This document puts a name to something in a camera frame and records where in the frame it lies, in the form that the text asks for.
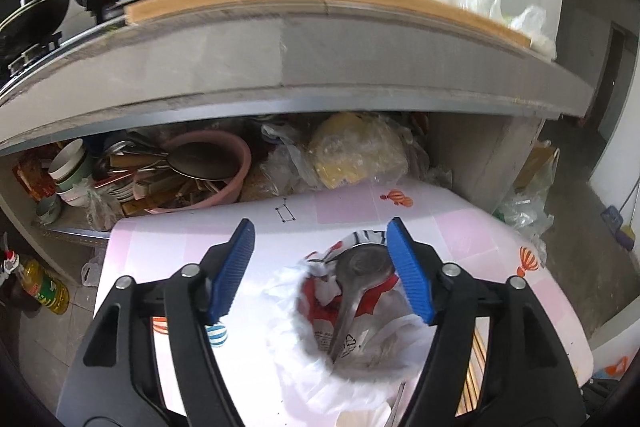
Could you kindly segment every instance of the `blue gripper pad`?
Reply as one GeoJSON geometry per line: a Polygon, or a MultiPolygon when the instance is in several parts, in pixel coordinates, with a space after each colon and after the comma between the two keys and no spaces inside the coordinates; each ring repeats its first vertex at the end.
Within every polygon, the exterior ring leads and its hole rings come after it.
{"type": "Polygon", "coordinates": [[[217,324],[220,317],[228,314],[236,297],[238,286],[244,276],[255,246],[255,227],[248,219],[243,219],[224,245],[229,249],[225,262],[218,276],[211,282],[211,299],[209,301],[209,318],[217,324]]]}
{"type": "Polygon", "coordinates": [[[425,323],[431,324],[435,316],[431,281],[422,271],[415,257],[414,240],[399,217],[386,226],[386,247],[412,310],[425,323]]]}

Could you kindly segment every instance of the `doorway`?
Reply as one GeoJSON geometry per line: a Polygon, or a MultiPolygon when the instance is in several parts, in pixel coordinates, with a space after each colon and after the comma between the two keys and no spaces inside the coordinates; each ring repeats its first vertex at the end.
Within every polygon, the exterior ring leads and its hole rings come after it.
{"type": "Polygon", "coordinates": [[[584,119],[584,126],[609,140],[625,105],[636,64],[638,38],[617,25],[611,25],[609,46],[600,82],[584,119]]]}

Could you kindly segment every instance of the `bottle cap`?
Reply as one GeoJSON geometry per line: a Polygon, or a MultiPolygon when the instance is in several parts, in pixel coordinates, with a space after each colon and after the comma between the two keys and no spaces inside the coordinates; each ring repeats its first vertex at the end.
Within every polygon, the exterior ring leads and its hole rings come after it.
{"type": "Polygon", "coordinates": [[[20,261],[13,250],[7,250],[6,252],[4,252],[4,254],[6,255],[6,259],[4,260],[3,264],[4,271],[7,273],[11,273],[18,267],[20,261]]]}

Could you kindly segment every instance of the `cabinet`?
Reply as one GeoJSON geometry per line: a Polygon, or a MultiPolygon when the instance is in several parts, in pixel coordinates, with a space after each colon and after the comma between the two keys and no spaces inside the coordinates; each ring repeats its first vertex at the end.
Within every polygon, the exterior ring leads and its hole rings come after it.
{"type": "Polygon", "coordinates": [[[136,3],[0,90],[0,206],[52,266],[77,277],[88,254],[61,251],[30,224],[11,155],[177,121],[416,110],[432,114],[430,152],[453,170],[454,190],[491,211],[544,120],[583,115],[593,94],[526,40],[431,0],[136,3]]]}

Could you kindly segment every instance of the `glass bottle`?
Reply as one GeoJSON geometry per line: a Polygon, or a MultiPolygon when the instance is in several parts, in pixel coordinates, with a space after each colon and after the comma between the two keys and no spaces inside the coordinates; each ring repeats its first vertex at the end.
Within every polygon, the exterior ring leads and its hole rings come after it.
{"type": "Polygon", "coordinates": [[[4,270],[15,273],[20,285],[29,295],[57,315],[66,312],[69,290],[60,280],[50,275],[35,259],[23,259],[21,262],[13,250],[4,254],[4,270]]]}

